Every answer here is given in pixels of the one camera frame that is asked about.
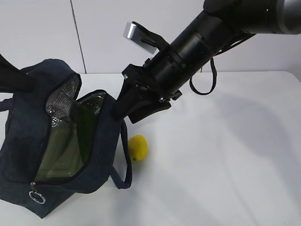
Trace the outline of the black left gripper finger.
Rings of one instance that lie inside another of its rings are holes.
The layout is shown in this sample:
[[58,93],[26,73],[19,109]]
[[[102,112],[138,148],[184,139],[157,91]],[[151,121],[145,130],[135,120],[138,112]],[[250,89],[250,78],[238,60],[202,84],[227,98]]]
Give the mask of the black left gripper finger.
[[14,67],[2,55],[0,56],[0,91],[32,92],[36,80]]

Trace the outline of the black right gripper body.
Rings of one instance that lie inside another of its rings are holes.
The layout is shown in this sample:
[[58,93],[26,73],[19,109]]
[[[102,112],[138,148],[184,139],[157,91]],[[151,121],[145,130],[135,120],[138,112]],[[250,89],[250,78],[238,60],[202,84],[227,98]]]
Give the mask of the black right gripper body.
[[148,91],[158,99],[177,100],[182,93],[182,59],[178,55],[156,55],[148,58],[143,66],[129,64],[122,75],[127,76],[121,88],[121,96],[131,90]]

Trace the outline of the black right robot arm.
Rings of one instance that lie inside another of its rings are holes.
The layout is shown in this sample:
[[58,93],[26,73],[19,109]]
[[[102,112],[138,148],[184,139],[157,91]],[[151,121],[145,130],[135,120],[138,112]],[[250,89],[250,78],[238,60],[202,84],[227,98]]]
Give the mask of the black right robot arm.
[[171,107],[180,87],[214,57],[257,34],[301,32],[298,0],[206,0],[200,14],[171,43],[137,22],[126,25],[124,37],[153,54],[142,66],[128,65],[112,108],[116,120],[132,123]]

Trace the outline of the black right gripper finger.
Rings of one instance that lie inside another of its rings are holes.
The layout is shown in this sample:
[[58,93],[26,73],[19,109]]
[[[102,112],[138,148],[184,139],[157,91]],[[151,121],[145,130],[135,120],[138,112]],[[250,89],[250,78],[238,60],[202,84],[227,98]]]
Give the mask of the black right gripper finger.
[[140,101],[139,87],[124,82],[120,94],[112,107],[112,118],[116,121],[124,119],[136,110]]
[[171,108],[169,100],[161,102],[156,93],[129,93],[127,94],[127,116],[135,124],[152,114]]

